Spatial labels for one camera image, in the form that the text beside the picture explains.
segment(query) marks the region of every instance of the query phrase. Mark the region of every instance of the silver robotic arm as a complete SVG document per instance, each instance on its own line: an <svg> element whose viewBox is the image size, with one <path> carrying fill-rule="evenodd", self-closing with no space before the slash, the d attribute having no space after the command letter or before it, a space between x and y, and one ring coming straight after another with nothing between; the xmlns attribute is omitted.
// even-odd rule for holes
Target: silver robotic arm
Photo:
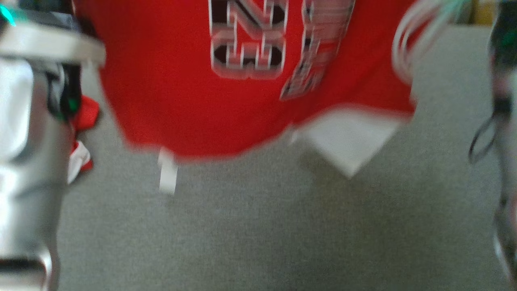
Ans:
<svg viewBox="0 0 517 291"><path fill-rule="evenodd" d="M0 13L0 290L56 291L79 65L104 50L69 14Z"/></svg>

